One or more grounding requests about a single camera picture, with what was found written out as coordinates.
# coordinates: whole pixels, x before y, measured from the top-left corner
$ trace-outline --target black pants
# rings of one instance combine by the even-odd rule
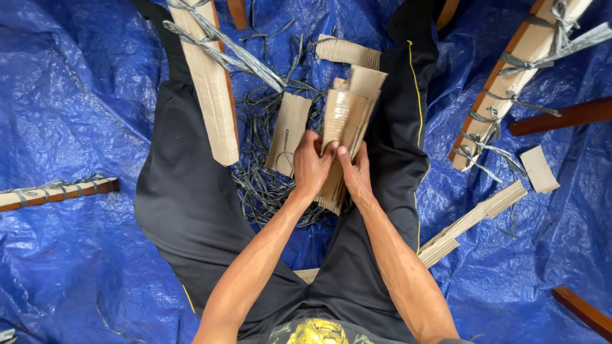
[[[146,1],[132,2],[144,15],[141,7]],[[398,45],[381,57],[381,70],[389,76],[366,141],[374,194],[405,242],[418,251],[415,191],[428,170],[421,147],[427,84],[438,51],[429,28],[420,25],[411,31],[401,23],[392,25],[405,19],[394,15],[389,24]],[[431,19],[423,22],[429,25]],[[164,46],[176,43],[163,41],[175,37],[161,38]],[[242,216],[228,169],[212,158],[197,96],[184,77],[184,73],[181,78],[171,77],[160,87],[151,149],[138,178],[134,208],[136,221],[201,316],[219,278],[255,233]],[[348,321],[383,338],[412,341],[381,279],[357,208],[340,217],[311,285],[278,262],[239,338],[308,317]]]

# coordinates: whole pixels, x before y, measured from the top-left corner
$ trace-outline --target hand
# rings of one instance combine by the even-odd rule
[[[338,147],[338,141],[330,142],[325,148],[325,153],[319,157],[322,143],[323,137],[321,135],[306,130],[293,155],[296,191],[308,198],[309,201],[315,199],[316,194],[325,183],[334,151]]]
[[[351,163],[351,155],[344,146],[338,147],[338,158],[344,170],[344,180],[348,192],[357,206],[373,197],[372,185],[370,183],[370,161],[368,149],[365,142],[361,142],[361,148],[357,153],[355,166]]]

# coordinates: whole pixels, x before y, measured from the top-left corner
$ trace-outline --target graphic t-shirt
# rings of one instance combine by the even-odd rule
[[[275,327],[238,344],[413,344],[383,339],[366,329],[338,320],[298,319]],[[445,339],[438,344],[470,344],[460,339]]]

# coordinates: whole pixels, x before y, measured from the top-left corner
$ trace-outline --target blue tarp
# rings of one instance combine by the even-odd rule
[[[256,25],[274,32],[296,19],[271,38],[271,61],[283,73],[294,56],[287,49],[290,34],[316,37],[336,25],[340,37],[388,49],[384,23],[399,2],[258,0]],[[417,193],[422,243],[503,186],[477,169],[453,169],[447,155],[533,2],[463,0],[441,32],[439,70],[428,99],[431,171]],[[251,33],[233,28],[225,2],[216,5],[230,37]],[[612,3],[594,0],[575,34],[604,21],[612,21]],[[261,39],[244,44],[261,56]],[[317,61],[311,52],[294,76],[322,88],[347,73],[347,66]],[[3,2],[0,190],[91,172],[121,180],[119,193],[0,214],[0,330],[16,328],[18,343],[174,343],[193,337],[198,320],[181,284],[133,218],[155,98],[167,76],[157,33],[127,1]],[[234,95],[259,84],[239,75]],[[609,95],[612,42],[605,42],[539,71],[521,99],[560,108]],[[431,272],[460,335],[484,335],[474,343],[604,343],[555,303],[550,290],[569,286],[612,315],[612,127],[603,122],[513,138],[508,123],[534,113],[513,107],[495,145],[519,154],[541,144],[561,188],[538,194],[523,179],[529,195],[459,237],[461,246]],[[486,153],[482,162],[506,183],[515,177],[494,154]],[[296,230],[291,243],[297,252],[286,250],[283,261],[294,269],[317,267],[331,233],[328,226]]]

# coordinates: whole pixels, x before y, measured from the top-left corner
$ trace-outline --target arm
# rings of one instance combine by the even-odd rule
[[[327,178],[337,143],[319,158],[321,137],[306,131],[294,155],[296,188],[270,222],[236,257],[212,290],[193,343],[236,343],[238,329],[270,279],[302,213]]]
[[[338,157],[346,187],[364,218],[382,280],[410,332],[420,344],[459,339],[438,284],[374,198],[365,142],[359,149],[356,166],[345,147],[338,148]]]

